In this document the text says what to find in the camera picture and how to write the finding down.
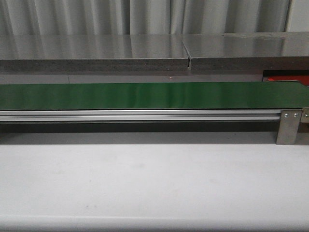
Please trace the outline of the grey counter slab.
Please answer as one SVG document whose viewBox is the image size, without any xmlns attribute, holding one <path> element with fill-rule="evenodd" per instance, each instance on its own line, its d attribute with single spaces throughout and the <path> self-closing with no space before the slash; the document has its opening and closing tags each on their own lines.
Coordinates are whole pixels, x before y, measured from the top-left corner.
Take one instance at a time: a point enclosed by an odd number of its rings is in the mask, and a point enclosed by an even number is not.
<svg viewBox="0 0 309 232">
<path fill-rule="evenodd" d="M 194 71 L 308 70 L 308 32 L 187 34 Z"/>
<path fill-rule="evenodd" d="M 186 71 L 189 57 L 175 35 L 1 36 L 1 72 L 87 73 Z"/>
</svg>

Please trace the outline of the red plastic tray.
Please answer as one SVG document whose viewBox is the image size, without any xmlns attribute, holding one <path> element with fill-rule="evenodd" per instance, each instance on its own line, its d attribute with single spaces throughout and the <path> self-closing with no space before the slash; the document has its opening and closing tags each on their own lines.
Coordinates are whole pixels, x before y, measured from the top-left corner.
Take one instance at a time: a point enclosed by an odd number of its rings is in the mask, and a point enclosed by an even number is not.
<svg viewBox="0 0 309 232">
<path fill-rule="evenodd" d="M 308 75 L 275 75 L 270 77 L 264 77 L 264 81 L 297 81 L 305 86 L 309 86 Z"/>
</svg>

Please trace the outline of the grey counter left slab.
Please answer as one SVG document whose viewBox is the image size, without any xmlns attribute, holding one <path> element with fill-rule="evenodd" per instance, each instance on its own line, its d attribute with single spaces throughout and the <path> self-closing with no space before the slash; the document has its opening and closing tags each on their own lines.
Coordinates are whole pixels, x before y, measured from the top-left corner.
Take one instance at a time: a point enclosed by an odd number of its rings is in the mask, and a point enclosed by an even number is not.
<svg viewBox="0 0 309 232">
<path fill-rule="evenodd" d="M 1 36 L 1 72 L 87 73 L 186 71 L 189 57 L 175 35 Z"/>
</svg>

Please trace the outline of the grey curtain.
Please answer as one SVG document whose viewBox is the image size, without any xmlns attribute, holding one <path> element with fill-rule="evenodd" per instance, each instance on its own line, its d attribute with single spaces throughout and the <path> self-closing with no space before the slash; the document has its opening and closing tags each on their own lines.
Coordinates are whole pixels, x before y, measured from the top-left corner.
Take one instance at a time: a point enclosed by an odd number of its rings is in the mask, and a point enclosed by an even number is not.
<svg viewBox="0 0 309 232">
<path fill-rule="evenodd" d="M 3 0 L 1 35 L 211 34 L 286 30 L 289 0 Z"/>
</svg>

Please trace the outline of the green conveyor belt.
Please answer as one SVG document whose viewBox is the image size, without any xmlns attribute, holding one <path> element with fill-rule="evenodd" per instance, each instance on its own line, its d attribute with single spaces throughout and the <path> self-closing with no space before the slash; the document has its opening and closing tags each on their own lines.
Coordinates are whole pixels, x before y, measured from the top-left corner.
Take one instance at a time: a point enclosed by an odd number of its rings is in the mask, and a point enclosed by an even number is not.
<svg viewBox="0 0 309 232">
<path fill-rule="evenodd" d="M 12 84 L 2 110 L 298 109 L 309 105 L 299 82 Z"/>
</svg>

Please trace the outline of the aluminium conveyor side rail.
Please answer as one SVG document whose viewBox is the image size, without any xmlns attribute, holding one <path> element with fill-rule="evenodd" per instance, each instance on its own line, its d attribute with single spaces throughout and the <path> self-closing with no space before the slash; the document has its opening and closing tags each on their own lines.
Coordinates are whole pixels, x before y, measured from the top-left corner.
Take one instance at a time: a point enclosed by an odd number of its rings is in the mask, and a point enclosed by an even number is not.
<svg viewBox="0 0 309 232">
<path fill-rule="evenodd" d="M 278 120 L 279 109 L 1 111 L 1 122 Z"/>
</svg>

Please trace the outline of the grey counter right slab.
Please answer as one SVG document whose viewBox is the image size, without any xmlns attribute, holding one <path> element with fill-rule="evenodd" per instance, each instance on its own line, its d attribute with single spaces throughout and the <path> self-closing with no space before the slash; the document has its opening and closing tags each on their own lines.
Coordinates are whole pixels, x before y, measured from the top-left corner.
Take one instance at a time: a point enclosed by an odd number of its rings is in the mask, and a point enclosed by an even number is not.
<svg viewBox="0 0 309 232">
<path fill-rule="evenodd" d="M 187 34 L 194 71 L 308 70 L 308 32 Z"/>
</svg>

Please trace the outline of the steel end bracket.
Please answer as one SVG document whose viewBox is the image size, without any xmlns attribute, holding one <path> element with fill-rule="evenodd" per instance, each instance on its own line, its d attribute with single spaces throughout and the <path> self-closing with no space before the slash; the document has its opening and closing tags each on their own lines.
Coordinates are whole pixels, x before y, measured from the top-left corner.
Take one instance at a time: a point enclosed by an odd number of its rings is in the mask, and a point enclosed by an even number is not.
<svg viewBox="0 0 309 232">
<path fill-rule="evenodd" d="M 309 132 L 309 108 L 302 109 L 302 116 L 300 119 L 300 126 L 299 126 L 300 133 L 308 133 Z"/>
</svg>

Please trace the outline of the steel conveyor support bracket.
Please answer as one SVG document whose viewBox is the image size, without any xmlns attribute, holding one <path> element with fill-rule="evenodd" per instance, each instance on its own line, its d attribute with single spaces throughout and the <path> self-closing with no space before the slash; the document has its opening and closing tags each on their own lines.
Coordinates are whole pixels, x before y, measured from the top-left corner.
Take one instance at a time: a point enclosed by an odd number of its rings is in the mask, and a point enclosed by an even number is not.
<svg viewBox="0 0 309 232">
<path fill-rule="evenodd" d="M 281 112 L 276 144 L 293 145 L 295 143 L 301 114 L 301 110 L 283 110 Z"/>
</svg>

